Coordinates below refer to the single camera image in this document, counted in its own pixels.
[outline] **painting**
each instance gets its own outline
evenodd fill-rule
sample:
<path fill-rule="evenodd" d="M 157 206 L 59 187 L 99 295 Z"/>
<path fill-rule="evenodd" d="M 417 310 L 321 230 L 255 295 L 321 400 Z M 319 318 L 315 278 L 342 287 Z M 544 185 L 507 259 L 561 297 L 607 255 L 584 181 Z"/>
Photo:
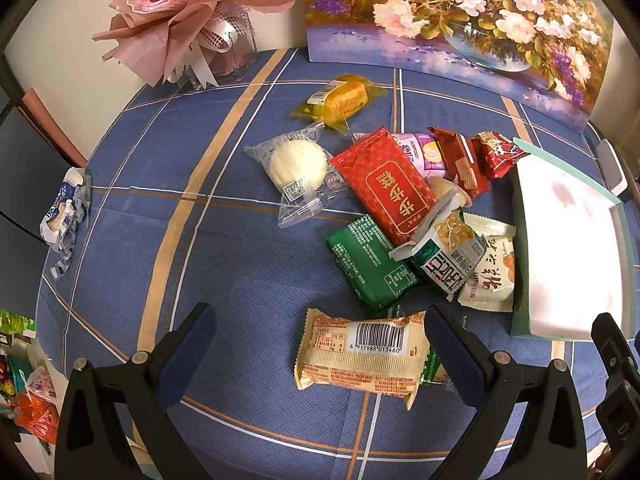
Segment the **painting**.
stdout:
<path fill-rule="evenodd" d="M 311 61 L 415 70 L 486 88 L 581 130 L 607 68 L 601 0 L 305 0 Z"/>

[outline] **dark red snack package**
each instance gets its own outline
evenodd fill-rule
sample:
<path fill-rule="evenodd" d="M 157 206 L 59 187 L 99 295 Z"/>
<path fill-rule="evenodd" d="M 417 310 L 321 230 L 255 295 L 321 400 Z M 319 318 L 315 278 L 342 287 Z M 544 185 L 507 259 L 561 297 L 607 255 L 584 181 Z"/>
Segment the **dark red snack package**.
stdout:
<path fill-rule="evenodd" d="M 409 241 L 436 198 L 384 126 L 331 163 L 395 246 Z"/>
<path fill-rule="evenodd" d="M 491 189 L 480 165 L 471 139 L 456 132 L 430 126 L 427 130 L 438 142 L 452 180 L 458 178 L 458 185 L 473 198 Z"/>
<path fill-rule="evenodd" d="M 480 132 L 471 140 L 480 154 L 482 172 L 492 180 L 504 177 L 518 160 L 529 155 L 498 132 Z"/>

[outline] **wall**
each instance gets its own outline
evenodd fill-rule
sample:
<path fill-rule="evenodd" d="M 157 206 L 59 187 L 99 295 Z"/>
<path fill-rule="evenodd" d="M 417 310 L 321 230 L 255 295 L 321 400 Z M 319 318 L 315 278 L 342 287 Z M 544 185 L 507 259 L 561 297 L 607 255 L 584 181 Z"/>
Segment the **wall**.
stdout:
<path fill-rule="evenodd" d="M 6 54 L 24 89 L 33 87 L 53 118 L 84 155 L 91 155 L 142 82 L 102 54 L 111 42 L 94 43 L 106 30 L 111 0 L 39 0 L 22 22 Z M 283 14 L 252 14 L 261 50 L 306 42 L 302 0 Z M 640 60 L 616 27 L 593 121 L 616 140 L 640 110 Z"/>

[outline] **silver bolt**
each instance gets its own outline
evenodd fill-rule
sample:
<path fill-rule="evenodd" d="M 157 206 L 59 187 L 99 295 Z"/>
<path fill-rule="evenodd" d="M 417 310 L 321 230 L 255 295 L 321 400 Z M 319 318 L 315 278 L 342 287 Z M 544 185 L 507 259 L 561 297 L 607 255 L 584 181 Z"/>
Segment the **silver bolt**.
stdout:
<path fill-rule="evenodd" d="M 509 356 L 509 354 L 501 350 L 494 354 L 494 359 L 497 363 L 500 363 L 501 365 L 509 364 L 509 361 L 511 361 L 511 357 Z"/>
<path fill-rule="evenodd" d="M 149 359 L 149 354 L 144 350 L 141 350 L 140 352 L 136 352 L 131 356 L 131 362 L 135 365 L 141 365 L 142 363 L 146 363 L 147 359 Z"/>
<path fill-rule="evenodd" d="M 554 359 L 554 367 L 559 372 L 565 372 L 568 369 L 568 366 L 564 361 L 562 361 L 562 359 Z"/>
<path fill-rule="evenodd" d="M 74 370 L 81 372 L 86 368 L 86 359 L 84 357 L 79 357 L 74 361 Z"/>

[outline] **red snack package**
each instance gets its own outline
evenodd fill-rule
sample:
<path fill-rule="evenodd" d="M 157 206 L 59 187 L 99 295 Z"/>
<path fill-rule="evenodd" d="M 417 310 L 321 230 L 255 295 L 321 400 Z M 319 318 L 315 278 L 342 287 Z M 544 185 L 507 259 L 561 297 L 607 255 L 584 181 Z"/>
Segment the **red snack package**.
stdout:
<path fill-rule="evenodd" d="M 436 203 L 427 183 L 384 126 L 334 156 L 331 163 L 395 246 L 409 241 Z"/>
<path fill-rule="evenodd" d="M 55 404 L 41 397 L 20 392 L 15 396 L 14 421 L 31 434 L 49 442 L 56 443 L 60 416 Z"/>
<path fill-rule="evenodd" d="M 449 169 L 451 179 L 458 178 L 458 185 L 471 198 L 491 189 L 489 181 L 480 171 L 478 156 L 474 153 L 471 139 L 456 132 L 430 126 L 427 128 L 438 141 L 438 146 Z"/>
<path fill-rule="evenodd" d="M 481 154 L 482 172 L 492 180 L 504 177 L 518 160 L 529 155 L 498 132 L 480 132 L 471 140 L 476 153 Z"/>

